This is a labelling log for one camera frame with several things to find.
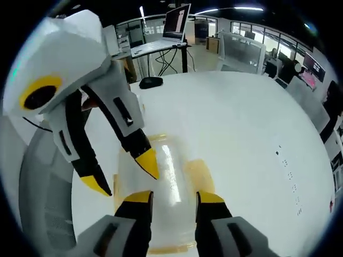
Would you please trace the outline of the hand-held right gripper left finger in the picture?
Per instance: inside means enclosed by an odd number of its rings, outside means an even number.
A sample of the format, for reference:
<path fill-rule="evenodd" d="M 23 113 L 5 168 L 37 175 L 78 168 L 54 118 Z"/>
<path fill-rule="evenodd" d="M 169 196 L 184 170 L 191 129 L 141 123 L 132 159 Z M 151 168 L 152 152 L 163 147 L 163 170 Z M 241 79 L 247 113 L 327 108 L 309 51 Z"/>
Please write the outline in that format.
<path fill-rule="evenodd" d="M 79 236 L 76 256 L 146 256 L 152 237 L 153 191 L 126 197 Z"/>

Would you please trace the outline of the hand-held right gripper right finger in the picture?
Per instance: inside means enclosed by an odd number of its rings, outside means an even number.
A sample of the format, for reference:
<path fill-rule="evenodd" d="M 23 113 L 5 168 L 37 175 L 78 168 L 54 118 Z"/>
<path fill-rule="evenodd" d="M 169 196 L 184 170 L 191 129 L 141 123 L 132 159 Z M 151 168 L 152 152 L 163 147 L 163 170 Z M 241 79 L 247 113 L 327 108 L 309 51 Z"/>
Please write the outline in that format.
<path fill-rule="evenodd" d="M 199 256 L 277 256 L 267 236 L 244 218 L 232 216 L 220 196 L 196 192 L 195 239 Z"/>

